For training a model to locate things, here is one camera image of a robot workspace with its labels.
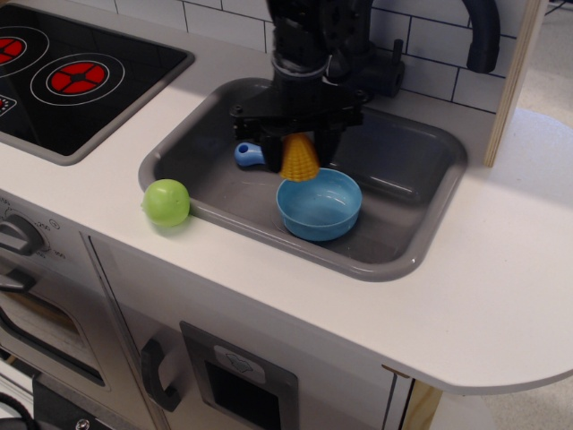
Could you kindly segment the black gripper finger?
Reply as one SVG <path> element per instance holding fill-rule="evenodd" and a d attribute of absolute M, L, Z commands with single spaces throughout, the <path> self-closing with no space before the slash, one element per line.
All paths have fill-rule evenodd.
<path fill-rule="evenodd" d="M 279 173 L 283 164 L 283 137 L 265 136 L 261 142 L 261 151 L 267 168 L 274 173 Z"/>
<path fill-rule="evenodd" d="M 335 157 L 344 127 L 337 125 L 313 131 L 313 144 L 321 167 L 326 167 Z"/>

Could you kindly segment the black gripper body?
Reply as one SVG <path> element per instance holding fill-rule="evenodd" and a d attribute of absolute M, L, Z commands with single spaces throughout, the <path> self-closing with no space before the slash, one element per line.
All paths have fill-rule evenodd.
<path fill-rule="evenodd" d="M 363 122 L 362 106 L 368 99 L 362 90 L 350 90 L 321 78 L 275 75 L 254 95 L 235 102 L 229 114 L 237 139 L 260 142 L 292 133 L 341 133 Z"/>

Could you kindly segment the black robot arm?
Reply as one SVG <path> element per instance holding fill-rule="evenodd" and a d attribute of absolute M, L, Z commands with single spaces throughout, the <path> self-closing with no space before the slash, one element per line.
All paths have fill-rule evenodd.
<path fill-rule="evenodd" d="M 284 164 L 284 140 L 311 133 L 320 165 L 333 159 L 343 132 L 363 122 L 364 96 L 345 87 L 370 54 L 369 1 L 269 1 L 274 24 L 269 86 L 238 102 L 235 136 L 262 149 L 268 169 Z"/>

